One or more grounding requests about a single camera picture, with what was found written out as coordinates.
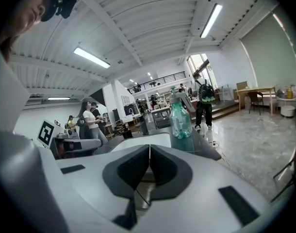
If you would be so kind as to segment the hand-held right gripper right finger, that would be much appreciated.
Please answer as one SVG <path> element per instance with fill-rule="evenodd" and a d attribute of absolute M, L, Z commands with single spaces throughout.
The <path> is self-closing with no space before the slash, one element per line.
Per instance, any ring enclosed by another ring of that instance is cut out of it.
<path fill-rule="evenodd" d="M 150 194 L 151 200 L 169 200 L 180 195 L 192 181 L 192 169 L 183 159 L 166 152 L 160 146 L 150 146 L 149 166 L 156 187 Z"/>

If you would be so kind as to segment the black sink counter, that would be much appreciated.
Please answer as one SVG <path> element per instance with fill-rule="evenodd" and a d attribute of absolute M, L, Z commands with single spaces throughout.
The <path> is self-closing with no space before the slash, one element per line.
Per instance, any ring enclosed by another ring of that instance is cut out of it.
<path fill-rule="evenodd" d="M 163 128 L 160 130 L 152 130 L 149 132 L 149 135 L 168 133 L 171 139 L 171 148 L 181 150 L 190 154 L 197 156 L 205 157 L 218 161 L 221 159 L 221 155 L 212 147 L 212 144 L 208 143 L 196 130 L 192 130 L 191 136 L 189 138 L 178 139 L 172 134 L 170 127 Z M 133 138 L 146 136 L 142 133 L 133 133 Z M 116 147 L 119 143 L 125 141 L 124 137 L 116 136 L 113 139 L 109 140 L 102 147 L 94 151 L 95 155 L 105 154 L 111 152 L 111 150 Z"/>

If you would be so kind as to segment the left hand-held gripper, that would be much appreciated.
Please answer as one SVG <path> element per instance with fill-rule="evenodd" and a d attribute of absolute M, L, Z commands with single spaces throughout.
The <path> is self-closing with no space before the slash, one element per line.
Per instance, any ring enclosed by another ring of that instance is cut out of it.
<path fill-rule="evenodd" d="M 55 159 L 74 157 L 82 150 L 95 150 L 101 147 L 99 139 L 84 139 L 80 144 L 78 139 L 69 138 L 65 130 L 47 120 L 43 121 L 37 139 L 44 147 L 50 149 Z"/>

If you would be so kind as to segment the grey roller blind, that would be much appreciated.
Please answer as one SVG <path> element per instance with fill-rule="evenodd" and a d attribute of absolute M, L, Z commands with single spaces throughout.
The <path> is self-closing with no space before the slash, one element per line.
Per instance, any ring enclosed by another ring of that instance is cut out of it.
<path fill-rule="evenodd" d="M 276 14 L 269 14 L 241 42 L 258 86 L 296 86 L 296 54 Z"/>

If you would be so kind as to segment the black cap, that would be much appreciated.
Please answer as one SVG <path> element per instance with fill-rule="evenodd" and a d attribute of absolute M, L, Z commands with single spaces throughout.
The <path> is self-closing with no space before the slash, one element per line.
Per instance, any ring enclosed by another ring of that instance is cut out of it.
<path fill-rule="evenodd" d="M 42 22 L 50 20 L 56 13 L 59 0 L 45 0 L 45 13 L 41 17 Z"/>

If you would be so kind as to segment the tall window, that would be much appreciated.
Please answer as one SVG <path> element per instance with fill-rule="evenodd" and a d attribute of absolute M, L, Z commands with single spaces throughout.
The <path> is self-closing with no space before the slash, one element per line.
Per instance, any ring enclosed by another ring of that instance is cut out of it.
<path fill-rule="evenodd" d="M 199 75 L 201 78 L 206 79 L 208 84 L 211 84 L 208 66 L 209 60 L 206 54 L 190 55 L 187 58 L 187 63 L 193 76 Z"/>

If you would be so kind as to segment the black green backpack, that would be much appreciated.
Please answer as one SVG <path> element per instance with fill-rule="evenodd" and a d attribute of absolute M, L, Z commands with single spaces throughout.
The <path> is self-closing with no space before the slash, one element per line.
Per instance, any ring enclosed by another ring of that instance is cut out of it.
<path fill-rule="evenodd" d="M 207 84 L 206 81 L 199 87 L 199 96 L 203 104 L 209 104 L 215 101 L 214 89 L 210 84 Z"/>

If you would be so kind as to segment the grey shelf table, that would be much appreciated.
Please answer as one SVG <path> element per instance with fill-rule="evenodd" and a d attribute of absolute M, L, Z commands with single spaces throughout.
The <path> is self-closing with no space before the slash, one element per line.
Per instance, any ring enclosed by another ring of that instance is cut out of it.
<path fill-rule="evenodd" d="M 171 114 L 171 108 L 170 107 L 164 107 L 160 109 L 156 109 L 151 111 L 154 125 L 156 129 L 162 129 L 166 127 L 170 127 L 170 114 Z"/>

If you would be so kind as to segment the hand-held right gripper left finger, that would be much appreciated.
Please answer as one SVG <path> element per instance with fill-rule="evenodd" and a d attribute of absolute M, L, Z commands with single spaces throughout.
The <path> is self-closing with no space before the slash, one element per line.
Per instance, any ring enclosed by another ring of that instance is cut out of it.
<path fill-rule="evenodd" d="M 133 147 L 134 151 L 108 163 L 102 178 L 110 191 L 122 198 L 132 199 L 149 167 L 149 145 Z"/>

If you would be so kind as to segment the green spray bottle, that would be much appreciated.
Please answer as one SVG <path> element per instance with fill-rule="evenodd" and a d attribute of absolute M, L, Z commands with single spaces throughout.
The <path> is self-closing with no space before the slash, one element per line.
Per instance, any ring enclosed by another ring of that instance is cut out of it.
<path fill-rule="evenodd" d="M 171 91 L 172 94 L 169 97 L 171 114 L 169 119 L 172 133 L 178 139 L 189 138 L 192 133 L 191 118 L 182 102 L 190 112 L 195 112 L 195 109 L 185 92 L 176 92 L 174 86 L 171 87 Z"/>

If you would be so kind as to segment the light wooden desk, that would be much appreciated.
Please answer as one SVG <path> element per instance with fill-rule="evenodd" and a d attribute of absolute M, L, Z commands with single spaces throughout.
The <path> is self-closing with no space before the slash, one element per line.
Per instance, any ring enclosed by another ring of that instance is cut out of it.
<path fill-rule="evenodd" d="M 269 87 L 254 87 L 254 88 L 244 88 L 238 89 L 237 95 L 239 100 L 239 111 L 241 110 L 241 95 L 247 94 L 248 92 L 268 92 L 270 97 L 270 115 L 273 115 L 273 95 L 276 93 L 276 89 L 274 86 Z"/>

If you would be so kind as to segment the black faucet display panel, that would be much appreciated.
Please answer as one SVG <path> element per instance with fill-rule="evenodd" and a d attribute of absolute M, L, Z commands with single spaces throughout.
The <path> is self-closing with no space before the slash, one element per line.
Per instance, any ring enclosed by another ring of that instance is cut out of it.
<path fill-rule="evenodd" d="M 139 114 L 139 110 L 136 103 L 131 103 L 124 106 L 124 111 L 126 116 L 133 116 Z"/>

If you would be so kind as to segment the white round stool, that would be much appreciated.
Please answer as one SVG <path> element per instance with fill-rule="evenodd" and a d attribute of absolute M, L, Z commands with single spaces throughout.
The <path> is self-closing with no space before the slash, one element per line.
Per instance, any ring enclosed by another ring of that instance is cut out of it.
<path fill-rule="evenodd" d="M 296 109 L 291 105 L 284 105 L 280 108 L 280 114 L 284 117 L 293 117 L 296 114 Z"/>

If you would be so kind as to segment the wooden step platform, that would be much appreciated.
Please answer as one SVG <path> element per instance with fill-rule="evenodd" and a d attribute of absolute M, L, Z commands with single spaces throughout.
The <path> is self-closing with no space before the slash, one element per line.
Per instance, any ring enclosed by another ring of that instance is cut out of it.
<path fill-rule="evenodd" d="M 192 105 L 196 109 L 196 102 L 192 102 Z M 212 120 L 220 119 L 237 111 L 239 111 L 239 102 L 234 100 L 227 100 L 225 102 L 217 101 L 217 103 L 212 104 Z M 187 112 L 190 115 L 191 121 L 195 122 L 196 113 L 190 112 L 188 109 Z"/>

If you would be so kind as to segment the dark wicker chair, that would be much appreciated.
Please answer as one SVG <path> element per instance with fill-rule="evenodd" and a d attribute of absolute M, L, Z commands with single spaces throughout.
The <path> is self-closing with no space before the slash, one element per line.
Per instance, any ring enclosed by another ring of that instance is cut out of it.
<path fill-rule="evenodd" d="M 259 109 L 259 114 L 261 115 L 261 109 L 260 109 L 260 103 L 262 103 L 262 106 L 264 106 L 264 101 L 263 101 L 263 93 L 261 92 L 248 92 L 248 97 L 250 99 L 250 107 L 249 107 L 249 112 L 251 108 L 255 110 L 256 107 Z"/>

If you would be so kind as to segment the black balcony railing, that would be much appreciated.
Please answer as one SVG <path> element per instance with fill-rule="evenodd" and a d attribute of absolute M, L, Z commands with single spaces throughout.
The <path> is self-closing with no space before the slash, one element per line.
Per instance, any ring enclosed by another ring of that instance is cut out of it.
<path fill-rule="evenodd" d="M 154 87 L 166 84 L 166 83 L 179 81 L 179 80 L 182 80 L 185 78 L 186 78 L 186 74 L 184 71 L 182 71 L 182 72 L 174 73 L 171 75 L 163 76 L 161 78 L 157 78 L 154 80 L 150 80 L 149 82 L 145 82 L 142 84 L 136 84 L 134 86 L 126 88 L 126 90 L 129 91 L 131 94 L 134 94 L 134 93 L 148 90 L 150 88 L 154 88 Z"/>

